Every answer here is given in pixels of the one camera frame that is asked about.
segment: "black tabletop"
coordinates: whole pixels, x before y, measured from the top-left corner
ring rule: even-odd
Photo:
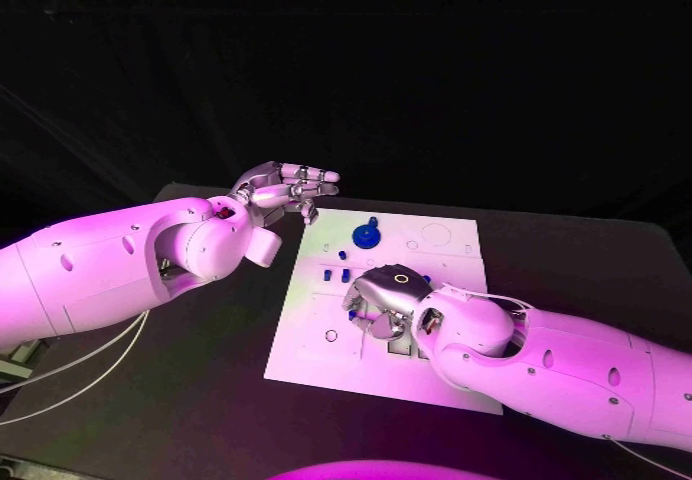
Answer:
[[[225,194],[168,185],[157,201]],[[318,206],[474,219],[488,291],[585,316],[692,352],[692,280],[666,232],[646,223],[320,198]],[[264,379],[302,222],[269,269],[249,261],[153,310],[104,381],[46,414],[0,427],[0,454],[112,480],[259,479],[350,459],[408,460],[497,478],[669,478],[615,445],[506,410],[503,416]],[[65,336],[37,372],[112,338],[121,323]],[[0,420],[47,406],[98,377],[128,341],[27,386]],[[634,448],[690,472],[692,456]]]

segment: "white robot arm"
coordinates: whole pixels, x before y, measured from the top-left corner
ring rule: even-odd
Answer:
[[[228,196],[181,198],[62,222],[0,250],[0,346],[92,330],[226,277],[242,257],[268,267],[284,211],[305,224],[339,175],[268,162]]]
[[[692,452],[692,355],[519,300],[448,284],[434,290],[401,265],[354,280],[344,309],[354,312],[362,300],[382,314],[367,320],[351,313],[354,326],[385,341],[411,329],[454,388],[589,437]]]

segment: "blue object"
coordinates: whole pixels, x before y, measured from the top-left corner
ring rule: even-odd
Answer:
[[[377,230],[377,219],[370,217],[367,225],[360,225],[353,230],[353,243],[357,248],[369,249],[377,246],[379,240],[382,239],[382,234]]]

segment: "small blue piece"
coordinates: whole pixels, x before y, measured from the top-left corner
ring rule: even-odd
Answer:
[[[357,248],[369,249],[377,246],[382,234],[377,230],[377,219],[370,217],[367,225],[360,225],[353,230],[353,243]]]

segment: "black table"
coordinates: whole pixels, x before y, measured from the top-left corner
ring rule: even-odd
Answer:
[[[157,201],[225,194],[168,185]],[[488,291],[589,317],[692,352],[692,280],[666,232],[624,221],[320,198],[318,205],[474,219]],[[507,478],[669,478],[602,440],[506,411],[493,416],[262,378],[302,233],[298,215],[272,267],[229,278],[150,315],[105,380],[52,412],[0,427],[0,453],[105,479],[255,479],[347,459],[396,459]],[[96,348],[127,323],[65,336],[37,371]],[[127,340],[21,389],[3,419],[30,413],[101,374]],[[635,446],[669,466],[692,455]]]

